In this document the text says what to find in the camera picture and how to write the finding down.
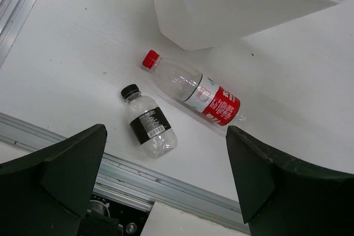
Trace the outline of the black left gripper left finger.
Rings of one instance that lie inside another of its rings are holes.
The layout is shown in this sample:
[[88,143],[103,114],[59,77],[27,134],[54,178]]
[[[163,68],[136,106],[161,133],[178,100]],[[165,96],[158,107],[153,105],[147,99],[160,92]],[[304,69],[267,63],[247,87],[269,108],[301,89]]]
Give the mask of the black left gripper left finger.
[[96,124],[1,164],[1,235],[76,235],[107,139]]

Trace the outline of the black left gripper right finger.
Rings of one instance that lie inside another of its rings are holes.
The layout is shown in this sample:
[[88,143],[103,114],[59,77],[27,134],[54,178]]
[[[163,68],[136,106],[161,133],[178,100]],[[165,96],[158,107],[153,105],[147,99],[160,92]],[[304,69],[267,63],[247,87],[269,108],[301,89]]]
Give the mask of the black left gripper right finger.
[[353,174],[296,158],[235,126],[226,144],[252,235],[353,234]]

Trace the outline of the clear bottle red label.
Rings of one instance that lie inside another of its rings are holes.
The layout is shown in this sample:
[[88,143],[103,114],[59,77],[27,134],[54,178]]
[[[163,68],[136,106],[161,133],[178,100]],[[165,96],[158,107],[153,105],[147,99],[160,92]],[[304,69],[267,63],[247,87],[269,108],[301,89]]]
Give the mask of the clear bottle red label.
[[246,121],[240,99],[192,66],[161,57],[154,50],[147,53],[142,66],[165,94],[211,122],[224,127]]

